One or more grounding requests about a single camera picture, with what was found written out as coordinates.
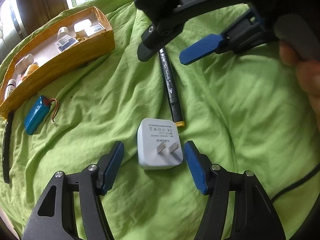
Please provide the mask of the right hand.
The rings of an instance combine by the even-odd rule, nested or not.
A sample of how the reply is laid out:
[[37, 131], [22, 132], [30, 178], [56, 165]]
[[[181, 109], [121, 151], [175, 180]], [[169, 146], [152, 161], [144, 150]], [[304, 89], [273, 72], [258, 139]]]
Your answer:
[[296, 68], [299, 85], [308, 96], [319, 128], [319, 61], [301, 61], [296, 52], [284, 41], [279, 42], [279, 55], [285, 65]]

